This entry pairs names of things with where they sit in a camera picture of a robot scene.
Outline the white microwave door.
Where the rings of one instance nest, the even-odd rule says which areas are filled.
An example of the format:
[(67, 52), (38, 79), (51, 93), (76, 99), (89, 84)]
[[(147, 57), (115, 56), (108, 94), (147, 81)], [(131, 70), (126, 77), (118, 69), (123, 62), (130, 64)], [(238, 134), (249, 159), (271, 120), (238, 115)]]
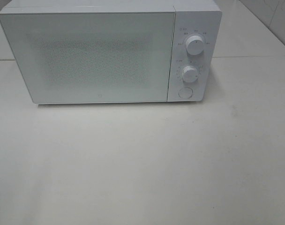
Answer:
[(0, 15), (36, 104), (166, 101), (174, 13)]

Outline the white microwave oven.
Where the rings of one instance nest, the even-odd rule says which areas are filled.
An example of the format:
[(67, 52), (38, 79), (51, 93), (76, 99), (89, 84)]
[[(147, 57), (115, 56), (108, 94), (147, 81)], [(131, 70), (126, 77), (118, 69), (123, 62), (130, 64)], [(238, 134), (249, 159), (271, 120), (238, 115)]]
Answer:
[[(174, 27), (167, 99), (161, 102), (201, 101), (222, 18), (222, 11), (212, 0), (13, 0), (0, 15), (168, 12), (174, 13)], [(193, 34), (200, 34), (205, 40), (203, 52), (194, 56), (187, 53), (185, 46)], [(182, 80), (181, 71), (186, 66), (198, 70), (198, 79), (193, 83)], [(179, 91), (185, 87), (193, 90), (189, 99), (179, 97)]]

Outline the round white door button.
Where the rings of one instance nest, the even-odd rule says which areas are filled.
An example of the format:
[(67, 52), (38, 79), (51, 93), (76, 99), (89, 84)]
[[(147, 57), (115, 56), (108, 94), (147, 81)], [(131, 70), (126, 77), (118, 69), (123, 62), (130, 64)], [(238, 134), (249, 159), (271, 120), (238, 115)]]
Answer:
[(193, 90), (191, 88), (185, 87), (179, 91), (179, 97), (183, 99), (189, 99), (193, 95)]

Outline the white dial knob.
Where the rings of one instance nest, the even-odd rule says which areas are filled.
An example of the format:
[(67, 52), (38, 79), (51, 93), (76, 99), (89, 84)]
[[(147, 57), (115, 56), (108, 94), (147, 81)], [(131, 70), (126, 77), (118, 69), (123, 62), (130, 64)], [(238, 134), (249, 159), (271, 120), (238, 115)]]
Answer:
[(194, 66), (186, 66), (181, 71), (182, 80), (185, 83), (193, 83), (198, 79), (198, 70)]
[(186, 51), (189, 55), (199, 55), (203, 52), (205, 40), (200, 34), (193, 34), (185, 41)]

